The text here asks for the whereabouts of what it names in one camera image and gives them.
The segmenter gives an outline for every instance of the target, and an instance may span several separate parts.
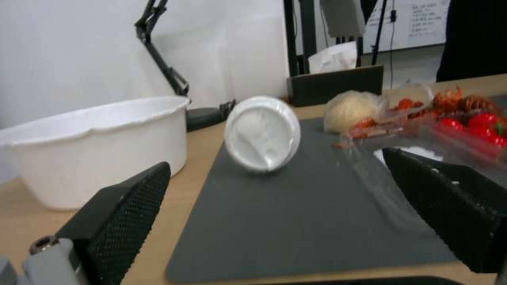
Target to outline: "white plastic basin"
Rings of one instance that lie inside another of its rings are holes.
[[[44,206],[76,209],[158,162],[176,174],[187,159],[188,103],[151,97],[56,115],[1,130],[0,147]]]

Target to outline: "wooden table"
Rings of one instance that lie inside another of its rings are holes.
[[[471,93],[495,96],[507,94],[507,75],[473,78],[431,85],[433,90],[445,90],[459,85],[465,95]],[[420,85],[385,90],[391,104],[402,97],[427,100]],[[321,117],[324,106],[296,108],[299,118]],[[188,160],[185,167],[171,179],[160,212],[122,284],[167,284],[165,266],[182,232],[192,207],[201,191],[207,173],[223,141],[224,124],[188,134]],[[21,272],[21,262],[29,245],[37,238],[55,233],[73,211],[52,211],[43,208],[29,194],[20,179],[0,185],[0,254],[6,255]],[[463,284],[493,284],[494,274],[475,274],[460,262],[424,266],[373,268],[340,273],[311,274],[297,277],[277,277],[256,280],[235,280],[213,284],[252,284],[331,279],[431,275],[456,280]]]

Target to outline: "tissue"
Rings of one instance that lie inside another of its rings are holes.
[[[308,58],[311,74],[355,68],[356,61],[357,47],[355,42],[328,47]]]

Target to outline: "tissue box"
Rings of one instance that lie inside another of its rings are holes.
[[[384,66],[366,66],[339,72],[289,77],[289,103],[303,107],[325,104],[336,94],[348,90],[382,94]]]

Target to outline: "white lid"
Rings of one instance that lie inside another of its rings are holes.
[[[272,97],[253,97],[229,115],[226,148],[233,160],[254,171],[273,171],[296,153],[301,139],[299,121],[291,108]]]

